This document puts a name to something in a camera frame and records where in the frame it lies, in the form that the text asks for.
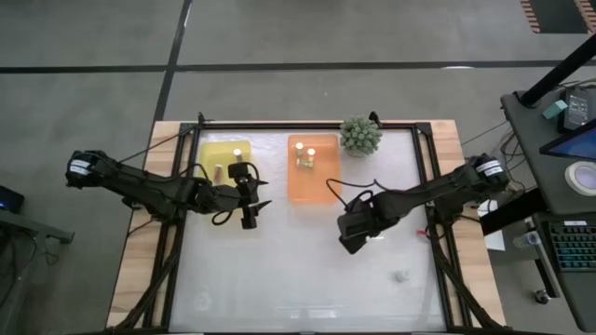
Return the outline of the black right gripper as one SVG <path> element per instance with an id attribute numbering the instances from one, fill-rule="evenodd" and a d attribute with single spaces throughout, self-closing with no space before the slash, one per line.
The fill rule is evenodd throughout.
<path id="1" fill-rule="evenodd" d="M 350 255 L 356 254 L 368 237 L 378 236 L 387 227 L 387 221 L 373 208 L 370 201 L 355 200 L 353 207 L 337 219 L 339 242 Z"/>

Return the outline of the black slanted pole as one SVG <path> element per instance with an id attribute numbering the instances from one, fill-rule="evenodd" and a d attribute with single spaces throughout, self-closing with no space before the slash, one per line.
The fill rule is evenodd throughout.
<path id="1" fill-rule="evenodd" d="M 596 56 L 596 33 L 562 60 L 542 79 L 519 97 L 525 107 L 532 107 L 573 72 Z"/>

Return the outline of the clear plastic object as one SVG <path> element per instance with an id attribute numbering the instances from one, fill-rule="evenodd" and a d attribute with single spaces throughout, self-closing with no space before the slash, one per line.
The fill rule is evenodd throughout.
<path id="1" fill-rule="evenodd" d="M 514 237 L 512 243 L 515 248 L 534 248 L 540 246 L 542 241 L 537 231 L 530 231 Z"/>

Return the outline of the white paper sheet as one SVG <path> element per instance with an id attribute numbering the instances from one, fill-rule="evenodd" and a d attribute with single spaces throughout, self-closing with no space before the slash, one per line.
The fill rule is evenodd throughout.
<path id="1" fill-rule="evenodd" d="M 498 203 L 496 200 L 485 200 L 484 202 L 480 203 L 477 208 L 477 214 L 480 218 L 489 214 L 492 211 L 498 209 Z M 501 231 L 497 231 L 495 233 L 488 234 L 484 237 L 484 242 L 486 247 L 489 250 L 495 251 L 505 251 L 505 241 Z"/>

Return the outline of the backlit black keyboard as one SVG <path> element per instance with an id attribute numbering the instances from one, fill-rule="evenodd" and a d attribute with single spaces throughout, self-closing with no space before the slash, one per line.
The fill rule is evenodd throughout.
<path id="1" fill-rule="evenodd" d="M 596 224 L 555 221 L 549 224 L 548 233 L 562 272 L 596 273 Z"/>

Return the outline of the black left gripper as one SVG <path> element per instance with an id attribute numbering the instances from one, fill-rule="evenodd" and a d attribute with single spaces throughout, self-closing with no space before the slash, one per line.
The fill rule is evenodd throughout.
<path id="1" fill-rule="evenodd" d="M 267 200 L 258 204 L 257 188 L 267 185 L 267 181 L 259 179 L 256 166 L 251 162 L 238 162 L 228 166 L 228 177 L 236 183 L 239 192 L 239 206 L 242 209 L 241 225 L 244 230 L 257 227 L 257 212 L 271 203 Z"/>

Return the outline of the small teal box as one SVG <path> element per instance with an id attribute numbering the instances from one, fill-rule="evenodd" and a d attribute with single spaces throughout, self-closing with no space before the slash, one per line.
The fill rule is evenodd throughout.
<path id="1" fill-rule="evenodd" d="M 564 100 L 556 100 L 542 112 L 542 116 L 547 120 L 553 119 L 561 114 L 567 107 L 568 105 Z"/>

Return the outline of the green potted succulent plant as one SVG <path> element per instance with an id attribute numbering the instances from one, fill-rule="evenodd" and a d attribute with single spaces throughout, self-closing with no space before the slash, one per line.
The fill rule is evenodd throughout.
<path id="1" fill-rule="evenodd" d="M 364 116 L 346 119 L 339 128 L 340 145 L 350 155 L 367 156 L 378 149 L 383 136 L 381 128 Z"/>

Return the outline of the orange translucent plastic bin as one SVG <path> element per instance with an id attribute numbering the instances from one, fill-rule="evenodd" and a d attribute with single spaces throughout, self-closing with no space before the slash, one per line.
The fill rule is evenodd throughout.
<path id="1" fill-rule="evenodd" d="M 303 154 L 296 155 L 295 144 L 304 145 Z M 307 150 L 316 150 L 314 167 L 298 167 L 297 160 L 308 160 Z M 329 190 L 326 180 L 339 180 L 342 163 L 338 137 L 335 134 L 291 134 L 288 137 L 288 198 L 294 205 L 331 205 L 337 197 Z"/>

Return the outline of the grey metal stand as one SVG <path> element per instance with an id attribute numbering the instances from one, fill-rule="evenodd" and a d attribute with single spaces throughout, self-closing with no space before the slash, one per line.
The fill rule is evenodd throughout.
<path id="1" fill-rule="evenodd" d="M 47 240 L 71 244 L 75 233 L 0 209 L 0 332 L 17 321 L 25 290 L 38 257 L 47 255 Z"/>

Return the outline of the dark grey side desk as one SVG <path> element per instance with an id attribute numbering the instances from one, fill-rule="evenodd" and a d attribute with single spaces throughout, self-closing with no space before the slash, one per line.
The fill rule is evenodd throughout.
<path id="1" fill-rule="evenodd" d="M 549 240 L 551 222 L 587 221 L 596 224 L 596 196 L 578 194 L 569 187 L 564 177 L 564 172 L 570 165 L 588 160 L 539 152 L 543 145 L 571 132 L 559 132 L 556 120 L 547 120 L 542 116 L 542 112 L 558 97 L 557 93 L 549 93 L 531 108 L 520 104 L 516 94 L 501 98 L 506 119 L 518 139 L 537 188 L 498 212 L 507 214 L 510 221 L 527 216 L 536 220 L 546 255 L 578 328 L 585 332 L 596 332 L 596 273 L 562 272 L 557 267 Z"/>

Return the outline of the dark mat with striped edge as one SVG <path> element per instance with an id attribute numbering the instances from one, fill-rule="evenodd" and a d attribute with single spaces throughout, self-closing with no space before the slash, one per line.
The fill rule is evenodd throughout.
<path id="1" fill-rule="evenodd" d="M 535 34 L 593 34 L 596 0 L 520 0 Z"/>

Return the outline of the laptop with blue screen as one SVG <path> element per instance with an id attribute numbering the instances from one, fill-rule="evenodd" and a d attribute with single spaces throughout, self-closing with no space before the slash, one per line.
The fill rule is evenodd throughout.
<path id="1" fill-rule="evenodd" d="M 543 145 L 539 152 L 596 162 L 596 119 Z"/>

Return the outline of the black device with blue light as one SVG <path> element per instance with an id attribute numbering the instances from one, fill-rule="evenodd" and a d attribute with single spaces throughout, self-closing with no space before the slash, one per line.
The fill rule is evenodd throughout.
<path id="1" fill-rule="evenodd" d="M 7 187 L 0 186 L 0 210 L 20 214 L 25 197 Z"/>

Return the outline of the black metal table frame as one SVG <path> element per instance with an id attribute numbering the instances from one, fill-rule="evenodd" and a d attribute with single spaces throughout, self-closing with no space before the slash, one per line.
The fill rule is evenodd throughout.
<path id="1" fill-rule="evenodd" d="M 145 157 L 144 168 L 156 174 L 170 175 L 175 170 L 175 147 L 177 141 L 172 137 L 182 127 L 193 126 L 194 121 L 160 121 L 154 123 L 149 140 L 150 145 L 160 141 L 162 146 L 151 149 Z M 338 120 L 322 121 L 237 121 L 236 125 L 242 131 L 263 130 L 272 127 L 275 130 L 335 130 L 339 127 Z M 431 176 L 437 173 L 443 175 L 451 172 L 464 163 L 464 154 L 459 140 L 455 121 L 453 120 L 422 120 L 423 127 L 430 128 L 432 135 L 424 140 L 427 148 L 422 151 L 425 173 Z M 507 324 L 501 299 L 499 298 L 493 266 L 485 246 L 481 226 L 476 219 L 478 215 L 469 208 L 463 218 L 457 220 L 451 228 L 438 227 L 436 234 L 445 236 L 440 240 L 440 249 L 446 260 L 461 281 L 475 296 L 479 305 L 495 322 L 504 326 Z M 453 285 L 450 278 L 440 271 L 439 280 L 444 284 L 448 297 L 443 301 L 448 305 L 452 314 L 455 328 L 479 329 L 478 318 L 471 313 L 467 303 Z"/>

